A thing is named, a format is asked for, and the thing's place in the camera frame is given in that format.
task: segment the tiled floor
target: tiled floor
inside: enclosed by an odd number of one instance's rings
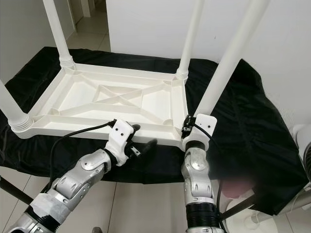
[[[82,18],[77,32],[67,40],[70,49],[89,49],[110,52],[107,13],[96,11],[94,16]]]
[[[106,13],[83,18],[77,33],[68,39],[69,48],[110,51]],[[48,182],[0,167],[0,174],[29,196],[35,197]],[[213,182],[217,193],[217,182]],[[229,200],[222,196],[221,211]],[[0,190],[0,232],[12,225],[26,205]],[[275,217],[280,233],[311,232],[311,209]],[[187,227],[183,184],[132,184],[99,182],[59,228],[59,233],[91,233],[99,226],[104,233],[180,233]]]

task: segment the black tablecloth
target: black tablecloth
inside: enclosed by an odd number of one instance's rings
[[[175,73],[179,59],[70,50],[77,63]],[[217,67],[212,61],[192,59],[186,95],[189,114],[194,114]],[[60,70],[56,48],[43,48],[7,84],[22,108],[29,112]],[[212,179],[248,176],[256,181],[259,197],[253,208],[277,214],[308,182],[298,149],[279,112],[266,98],[260,75],[241,60],[221,95],[212,115],[218,120],[214,139],[220,155],[210,143],[207,159]],[[0,112],[0,165],[37,176],[49,175],[49,156],[56,136],[18,138]],[[69,138],[56,149],[55,171],[61,174],[78,158],[103,148],[106,141]],[[180,167],[184,153],[179,148],[157,146],[151,160],[137,166],[135,160],[116,167],[103,180],[128,183],[182,182]]]

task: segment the doorway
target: doorway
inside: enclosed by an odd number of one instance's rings
[[[110,38],[105,0],[69,0],[76,32],[67,40],[69,49],[110,52]]]

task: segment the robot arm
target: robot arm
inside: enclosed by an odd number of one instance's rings
[[[223,233],[216,210],[209,164],[206,160],[209,137],[213,135],[217,119],[198,114],[187,117],[183,126],[182,148],[185,161],[181,167],[188,229],[187,233]]]
[[[114,124],[105,149],[79,159],[76,166],[56,180],[47,193],[40,193],[8,233],[53,233],[66,220],[90,188],[115,165],[122,166],[124,153],[138,125],[123,120]]]

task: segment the white wall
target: white wall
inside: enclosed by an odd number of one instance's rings
[[[107,0],[111,51],[180,58],[193,3]],[[206,0],[193,58],[220,61],[247,3]],[[289,128],[311,123],[310,9],[310,0],[272,0],[243,56]]]
[[[74,27],[66,0],[55,0],[65,37]],[[0,0],[0,79],[6,83],[44,46],[55,46],[41,0]]]
[[[81,0],[81,6],[84,17],[91,17],[95,10],[94,0]]]

